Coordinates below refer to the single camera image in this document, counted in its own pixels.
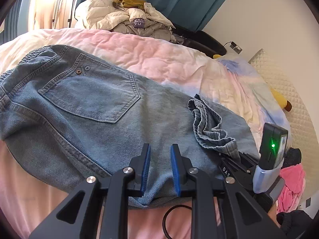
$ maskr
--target denim jeans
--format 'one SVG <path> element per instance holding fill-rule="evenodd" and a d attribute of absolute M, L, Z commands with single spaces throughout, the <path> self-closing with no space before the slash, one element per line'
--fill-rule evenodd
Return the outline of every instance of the denim jeans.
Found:
<path fill-rule="evenodd" d="M 138 208 L 178 199 L 170 146 L 211 176 L 218 153 L 258 157 L 245 120 L 223 106 L 192 98 L 66 45 L 34 50 L 0 77 L 0 138 L 31 175 L 70 192 L 84 178 L 106 177 L 151 145 Z"/>

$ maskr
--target waistband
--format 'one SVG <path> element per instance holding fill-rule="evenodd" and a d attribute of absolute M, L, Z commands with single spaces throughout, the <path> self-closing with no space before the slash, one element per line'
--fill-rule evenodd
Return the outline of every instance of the waistband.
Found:
<path fill-rule="evenodd" d="M 5 94 L 14 95 L 28 81 L 59 60 L 67 50 L 66 45 L 52 45 L 32 50 L 26 54 L 15 68 L 0 76 L 0 100 Z"/>

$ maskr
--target mustard yellow cloth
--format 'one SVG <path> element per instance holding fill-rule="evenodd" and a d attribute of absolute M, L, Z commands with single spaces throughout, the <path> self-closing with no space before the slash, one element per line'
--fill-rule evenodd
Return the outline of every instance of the mustard yellow cloth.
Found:
<path fill-rule="evenodd" d="M 272 91 L 272 95 L 275 97 L 276 101 L 278 102 L 279 106 L 283 109 L 287 106 L 287 99 L 279 92 L 274 89 L 270 89 Z"/>
<path fill-rule="evenodd" d="M 115 0 L 116 5 L 144 10 L 144 0 Z"/>

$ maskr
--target metal screw cap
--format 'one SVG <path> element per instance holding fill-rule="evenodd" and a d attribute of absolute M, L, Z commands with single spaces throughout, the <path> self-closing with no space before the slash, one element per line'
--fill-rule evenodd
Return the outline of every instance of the metal screw cap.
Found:
<path fill-rule="evenodd" d="M 94 183 L 95 181 L 96 181 L 96 178 L 94 176 L 87 177 L 88 183 Z"/>
<path fill-rule="evenodd" d="M 235 183 L 235 179 L 233 177 L 227 177 L 226 182 L 229 184 L 233 184 L 233 183 Z"/>
<path fill-rule="evenodd" d="M 191 173 L 191 174 L 197 174 L 197 173 L 198 173 L 198 169 L 195 168 L 195 167 L 190 168 L 188 171 L 189 171 L 189 173 Z"/>
<path fill-rule="evenodd" d="M 124 173 L 131 173 L 133 171 L 133 168 L 131 168 L 131 167 L 125 167 L 124 169 L 123 169 L 123 172 Z"/>

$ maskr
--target quilted pillow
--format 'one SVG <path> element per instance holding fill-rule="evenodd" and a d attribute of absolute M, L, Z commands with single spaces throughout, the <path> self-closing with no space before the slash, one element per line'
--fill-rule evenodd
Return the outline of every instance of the quilted pillow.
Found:
<path fill-rule="evenodd" d="M 284 95 L 292 104 L 291 111 L 284 112 L 291 127 L 292 147 L 299 148 L 302 153 L 302 165 L 306 172 L 306 188 L 302 198 L 308 199 L 319 189 L 319 145 L 306 106 L 283 69 L 263 49 L 249 63 L 271 88 Z"/>

